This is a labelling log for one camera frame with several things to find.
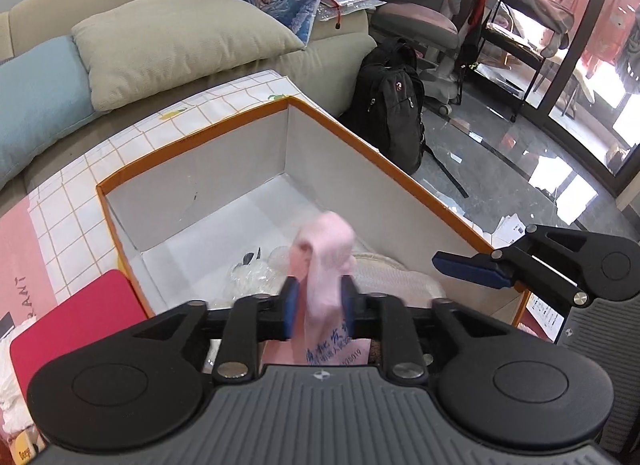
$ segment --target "paper sheet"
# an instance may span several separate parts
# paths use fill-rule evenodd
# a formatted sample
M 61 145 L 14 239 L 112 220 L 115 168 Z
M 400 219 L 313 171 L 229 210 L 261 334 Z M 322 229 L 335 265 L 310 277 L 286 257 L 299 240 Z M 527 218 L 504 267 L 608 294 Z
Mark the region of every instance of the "paper sheet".
M 508 247 L 511 243 L 520 239 L 524 235 L 524 223 L 520 221 L 517 214 L 502 217 L 495 232 L 492 234 L 491 244 L 494 249 Z
M 540 324 L 546 336 L 555 341 L 560 333 L 560 328 L 562 328 L 562 323 L 564 323 L 564 317 L 540 299 L 540 297 L 533 294 L 531 294 L 527 302 L 527 310 L 536 322 Z

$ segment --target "light blue pillow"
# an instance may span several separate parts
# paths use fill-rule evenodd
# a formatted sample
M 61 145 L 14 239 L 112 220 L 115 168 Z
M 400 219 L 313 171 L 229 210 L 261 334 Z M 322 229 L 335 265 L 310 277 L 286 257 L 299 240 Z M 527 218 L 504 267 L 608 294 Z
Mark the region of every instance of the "light blue pillow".
M 0 65 L 0 189 L 35 156 L 98 116 L 71 37 Z

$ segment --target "red notebook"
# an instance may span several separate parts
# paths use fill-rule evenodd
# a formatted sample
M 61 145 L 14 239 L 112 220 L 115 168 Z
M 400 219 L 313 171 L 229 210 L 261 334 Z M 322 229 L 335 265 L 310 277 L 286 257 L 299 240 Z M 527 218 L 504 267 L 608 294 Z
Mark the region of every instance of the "red notebook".
M 31 377 L 44 364 L 145 319 L 127 278 L 118 270 L 101 275 L 11 343 L 22 395 L 26 398 Z

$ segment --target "sofa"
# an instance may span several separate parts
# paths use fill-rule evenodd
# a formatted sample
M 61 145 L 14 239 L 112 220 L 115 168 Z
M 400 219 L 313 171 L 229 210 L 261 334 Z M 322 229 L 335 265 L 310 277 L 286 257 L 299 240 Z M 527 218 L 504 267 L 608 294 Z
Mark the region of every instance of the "sofa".
M 11 63 L 11 59 L 38 45 L 69 35 L 71 29 L 85 19 L 130 1 L 134 0 L 24 0 L 18 3 L 8 12 L 0 13 L 0 70 L 4 67 L 3 61 Z M 0 215 L 69 162 L 129 125 L 181 99 L 247 74 L 276 70 L 288 76 L 318 105 L 338 116 L 351 101 L 362 59 L 374 47 L 375 42 L 368 35 L 366 13 L 355 12 L 343 17 L 339 30 L 335 29 L 334 22 L 316 22 L 304 50 L 212 73 L 106 114 L 97 114 L 77 130 L 66 130 L 66 136 L 48 146 L 4 185 L 0 190 Z

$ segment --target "ribbed gray surface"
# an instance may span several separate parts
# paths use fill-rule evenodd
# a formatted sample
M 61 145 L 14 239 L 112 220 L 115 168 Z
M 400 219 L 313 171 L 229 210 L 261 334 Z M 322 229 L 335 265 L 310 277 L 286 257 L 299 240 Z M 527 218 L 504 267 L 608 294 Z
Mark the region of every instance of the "ribbed gray surface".
M 37 465 L 604 465 L 592 447 L 550 457 L 494 451 L 460 435 L 421 389 L 375 368 L 271 366 L 225 387 L 196 423 L 148 450 L 87 456 L 50 447 Z
M 572 308 L 558 344 L 593 359 L 611 377 L 613 411 L 600 445 L 619 452 L 640 407 L 640 295 L 626 302 L 596 299 L 587 308 Z

